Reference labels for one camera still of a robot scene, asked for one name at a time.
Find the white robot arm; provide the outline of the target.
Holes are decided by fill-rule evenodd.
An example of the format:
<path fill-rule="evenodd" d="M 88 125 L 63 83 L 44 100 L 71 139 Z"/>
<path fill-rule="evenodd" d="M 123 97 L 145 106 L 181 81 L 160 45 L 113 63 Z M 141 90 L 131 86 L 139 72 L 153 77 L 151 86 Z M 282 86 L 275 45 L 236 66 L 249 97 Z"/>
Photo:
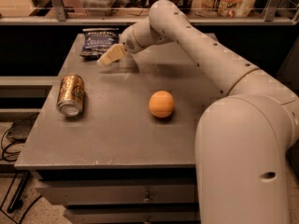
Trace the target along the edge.
<path fill-rule="evenodd" d="M 299 138 L 299 98 L 288 87 L 194 28 L 168 0 L 125 29 L 104 53 L 125 54 L 176 42 L 222 98 L 201 116 L 195 168 L 202 224 L 290 224 L 286 151 Z"/>

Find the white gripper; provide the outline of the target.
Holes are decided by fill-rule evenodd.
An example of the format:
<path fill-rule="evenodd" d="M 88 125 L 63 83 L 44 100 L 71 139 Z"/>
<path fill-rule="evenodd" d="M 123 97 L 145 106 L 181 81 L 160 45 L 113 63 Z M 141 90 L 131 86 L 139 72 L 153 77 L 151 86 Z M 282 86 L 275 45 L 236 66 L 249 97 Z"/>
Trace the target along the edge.
<path fill-rule="evenodd" d="M 146 48 L 143 39 L 147 29 L 142 25 L 132 25 L 126 28 L 120 37 L 120 44 L 111 46 L 98 60 L 99 66 L 107 66 L 125 56 L 125 51 L 135 54 Z"/>

